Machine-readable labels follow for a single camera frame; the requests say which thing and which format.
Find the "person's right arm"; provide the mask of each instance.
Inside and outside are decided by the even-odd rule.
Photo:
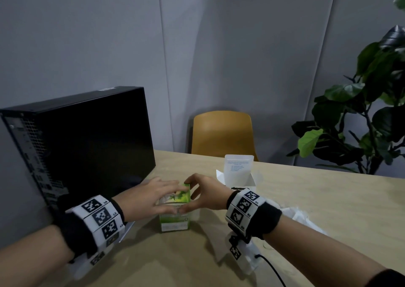
[[[192,194],[192,201],[180,208],[182,213],[198,208],[226,209],[233,192],[216,179],[201,174],[193,174],[185,183],[190,183],[191,188],[197,184],[199,187]],[[386,269],[345,244],[286,216],[281,216],[276,228],[263,238],[316,287],[364,287]]]

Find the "black computer case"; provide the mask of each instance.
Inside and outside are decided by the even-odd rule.
[[[118,86],[0,114],[51,209],[113,197],[155,167],[143,88]]]

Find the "yellow object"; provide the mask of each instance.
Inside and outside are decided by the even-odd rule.
[[[211,111],[194,118],[191,153],[225,157],[253,155],[257,159],[253,142],[253,128],[247,113]]]

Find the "person's right hand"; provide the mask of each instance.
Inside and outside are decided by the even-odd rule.
[[[199,187],[191,195],[192,201],[179,208],[180,213],[188,213],[199,208],[226,209],[226,202],[233,192],[215,178],[197,173],[187,178],[184,183],[190,184],[190,189],[196,185]]]

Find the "gray partition panel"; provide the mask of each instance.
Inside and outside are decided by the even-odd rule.
[[[260,161],[292,164],[332,0],[161,0],[175,151],[195,115],[251,115]]]
[[[144,86],[154,147],[173,150],[159,0],[0,0],[0,22],[1,107]],[[3,124],[0,150],[2,246],[48,221]]]
[[[331,17],[325,35],[324,46],[316,73],[316,78],[309,101],[306,119],[312,119],[313,99],[322,95],[332,85],[347,83],[343,75],[352,76],[356,73],[357,56],[362,49],[375,41],[379,41],[387,31],[396,24],[405,25],[405,13],[398,10],[393,0],[334,0]],[[377,102],[371,112],[383,107]],[[345,121],[346,130],[354,131],[357,136],[367,132],[367,126],[361,116],[348,115]],[[346,131],[347,141],[357,145]],[[330,164],[314,156],[297,158],[296,165],[315,167],[317,163]],[[394,160],[392,166],[384,163],[378,175],[403,177],[403,158]]]

